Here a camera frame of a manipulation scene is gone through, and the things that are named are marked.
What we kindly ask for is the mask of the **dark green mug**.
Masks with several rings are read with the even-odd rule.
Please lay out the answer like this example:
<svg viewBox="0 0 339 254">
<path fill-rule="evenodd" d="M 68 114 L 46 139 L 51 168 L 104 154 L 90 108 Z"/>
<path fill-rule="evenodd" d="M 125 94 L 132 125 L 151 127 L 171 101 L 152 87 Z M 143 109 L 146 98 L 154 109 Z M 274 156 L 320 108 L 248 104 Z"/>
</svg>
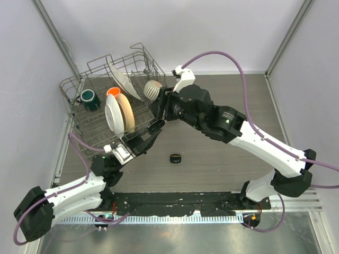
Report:
<svg viewBox="0 0 339 254">
<path fill-rule="evenodd" d="M 95 91 L 86 89 L 76 97 L 76 101 L 81 103 L 87 111 L 97 111 L 101 108 L 101 101 Z"/>
</svg>

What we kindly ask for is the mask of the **grey tilted plate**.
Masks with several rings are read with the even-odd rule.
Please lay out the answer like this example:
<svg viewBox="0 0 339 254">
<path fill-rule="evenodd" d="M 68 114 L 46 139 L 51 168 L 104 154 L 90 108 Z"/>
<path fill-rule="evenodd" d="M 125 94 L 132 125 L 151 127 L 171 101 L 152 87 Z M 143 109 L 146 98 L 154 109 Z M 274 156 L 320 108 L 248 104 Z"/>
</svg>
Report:
<svg viewBox="0 0 339 254">
<path fill-rule="evenodd" d="M 123 74 L 121 71 L 116 69 L 113 63 L 105 57 L 106 64 L 108 66 L 108 75 L 112 77 L 114 82 L 127 94 L 131 95 L 135 99 L 145 102 L 144 95 L 141 92 L 141 85 L 136 77 L 128 76 Z"/>
</svg>

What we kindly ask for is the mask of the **orange cup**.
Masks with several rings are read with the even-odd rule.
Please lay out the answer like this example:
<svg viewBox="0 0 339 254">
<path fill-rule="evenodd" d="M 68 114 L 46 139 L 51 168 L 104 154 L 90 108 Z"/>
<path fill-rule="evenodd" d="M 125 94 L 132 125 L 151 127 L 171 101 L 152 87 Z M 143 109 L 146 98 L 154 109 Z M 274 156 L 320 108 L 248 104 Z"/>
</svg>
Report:
<svg viewBox="0 0 339 254">
<path fill-rule="evenodd" d="M 106 96 L 112 95 L 115 98 L 121 94 L 121 89 L 119 87 L 111 87 L 106 91 Z"/>
</svg>

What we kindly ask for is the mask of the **striped ceramic bowl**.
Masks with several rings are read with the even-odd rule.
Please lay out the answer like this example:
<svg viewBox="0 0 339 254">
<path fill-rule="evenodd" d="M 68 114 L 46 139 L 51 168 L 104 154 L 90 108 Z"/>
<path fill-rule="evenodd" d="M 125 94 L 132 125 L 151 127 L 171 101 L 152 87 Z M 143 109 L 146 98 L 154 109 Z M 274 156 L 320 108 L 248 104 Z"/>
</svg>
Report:
<svg viewBox="0 0 339 254">
<path fill-rule="evenodd" d="M 144 95 L 150 100 L 155 101 L 159 96 L 162 84 L 155 80 L 150 80 L 145 84 Z"/>
</svg>

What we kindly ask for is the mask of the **dusty black oval case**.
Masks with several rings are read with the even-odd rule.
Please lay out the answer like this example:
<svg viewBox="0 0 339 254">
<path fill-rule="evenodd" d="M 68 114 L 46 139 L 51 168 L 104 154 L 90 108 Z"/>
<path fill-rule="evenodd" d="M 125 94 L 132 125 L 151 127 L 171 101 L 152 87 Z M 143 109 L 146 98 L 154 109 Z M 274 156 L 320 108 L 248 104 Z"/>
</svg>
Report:
<svg viewBox="0 0 339 254">
<path fill-rule="evenodd" d="M 165 121 L 162 119 L 153 119 L 147 124 L 146 130 L 148 134 L 153 135 L 165 125 Z"/>
</svg>

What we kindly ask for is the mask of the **glossy black charging case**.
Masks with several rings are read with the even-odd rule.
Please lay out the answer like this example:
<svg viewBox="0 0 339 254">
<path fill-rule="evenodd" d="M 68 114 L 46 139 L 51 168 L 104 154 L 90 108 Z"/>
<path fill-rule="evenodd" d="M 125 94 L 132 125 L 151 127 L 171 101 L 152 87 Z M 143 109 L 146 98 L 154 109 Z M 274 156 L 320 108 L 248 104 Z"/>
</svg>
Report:
<svg viewBox="0 0 339 254">
<path fill-rule="evenodd" d="M 180 154 L 172 154 L 170 155 L 170 162 L 173 164 L 178 164 L 182 161 L 182 157 Z"/>
</svg>

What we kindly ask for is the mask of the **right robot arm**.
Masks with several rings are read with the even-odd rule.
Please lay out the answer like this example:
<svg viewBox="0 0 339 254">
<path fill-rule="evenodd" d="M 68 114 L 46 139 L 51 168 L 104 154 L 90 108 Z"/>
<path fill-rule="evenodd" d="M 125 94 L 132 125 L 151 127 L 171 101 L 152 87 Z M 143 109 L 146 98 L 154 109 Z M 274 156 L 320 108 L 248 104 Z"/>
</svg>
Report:
<svg viewBox="0 0 339 254">
<path fill-rule="evenodd" d="M 152 101 L 151 110 L 160 120 L 181 120 L 212 140 L 242 148 L 270 164 L 274 169 L 267 175 L 246 181 L 239 195 L 243 208 L 253 208 L 262 199 L 282 194 L 299 197 L 310 186 L 311 163 L 315 159 L 311 149 L 296 150 L 277 141 L 283 151 L 262 138 L 251 127 L 246 116 L 230 106 L 217 106 L 206 89 L 193 84 L 179 92 L 163 86 L 151 85 L 144 89 Z"/>
</svg>

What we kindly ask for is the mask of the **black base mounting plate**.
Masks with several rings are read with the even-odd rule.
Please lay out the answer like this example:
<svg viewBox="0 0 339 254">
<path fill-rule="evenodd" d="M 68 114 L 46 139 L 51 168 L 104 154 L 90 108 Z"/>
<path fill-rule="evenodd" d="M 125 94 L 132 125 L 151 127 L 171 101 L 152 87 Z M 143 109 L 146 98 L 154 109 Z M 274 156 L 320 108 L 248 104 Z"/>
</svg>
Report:
<svg viewBox="0 0 339 254">
<path fill-rule="evenodd" d="M 262 209 L 262 203 L 232 192 L 114 193 L 108 204 L 117 215 L 183 217 L 198 210 L 202 216 L 234 215 L 238 210 Z"/>
</svg>

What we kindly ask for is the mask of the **white round plate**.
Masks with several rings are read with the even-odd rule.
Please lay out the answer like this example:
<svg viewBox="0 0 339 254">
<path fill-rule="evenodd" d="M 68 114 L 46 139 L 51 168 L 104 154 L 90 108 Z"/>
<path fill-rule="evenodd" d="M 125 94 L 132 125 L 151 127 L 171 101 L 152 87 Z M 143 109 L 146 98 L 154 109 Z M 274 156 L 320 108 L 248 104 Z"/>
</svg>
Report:
<svg viewBox="0 0 339 254">
<path fill-rule="evenodd" d="M 124 136 L 124 122 L 119 104 L 112 94 L 105 101 L 105 117 L 110 130 L 118 138 Z"/>
</svg>

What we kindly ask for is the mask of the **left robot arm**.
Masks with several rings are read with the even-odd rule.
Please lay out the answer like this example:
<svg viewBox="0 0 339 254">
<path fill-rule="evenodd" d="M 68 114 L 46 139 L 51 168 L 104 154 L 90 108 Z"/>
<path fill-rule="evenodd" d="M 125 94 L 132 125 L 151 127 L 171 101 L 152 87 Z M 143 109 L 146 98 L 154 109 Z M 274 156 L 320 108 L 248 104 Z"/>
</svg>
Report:
<svg viewBox="0 0 339 254">
<path fill-rule="evenodd" d="M 147 153 L 153 146 L 160 130 L 146 129 L 123 135 L 117 142 L 101 148 L 91 147 L 72 132 L 68 140 L 96 151 L 90 165 L 85 165 L 85 176 L 68 184 L 43 190 L 40 186 L 30 189 L 14 210 L 17 224 L 13 241 L 22 246 L 44 236 L 61 220 L 99 208 L 107 211 L 112 207 L 114 196 L 110 188 L 118 183 L 122 167 L 139 155 Z"/>
</svg>

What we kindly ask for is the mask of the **beige round plate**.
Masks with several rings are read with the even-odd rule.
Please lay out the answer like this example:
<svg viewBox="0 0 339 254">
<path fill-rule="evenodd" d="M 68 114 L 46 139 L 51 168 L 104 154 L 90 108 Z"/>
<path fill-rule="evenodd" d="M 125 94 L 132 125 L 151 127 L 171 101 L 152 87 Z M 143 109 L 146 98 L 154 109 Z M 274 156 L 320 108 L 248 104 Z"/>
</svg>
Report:
<svg viewBox="0 0 339 254">
<path fill-rule="evenodd" d="M 122 109 L 124 128 L 128 133 L 133 133 L 135 131 L 136 124 L 131 104 L 127 97 L 122 93 L 120 93 L 116 99 Z"/>
</svg>

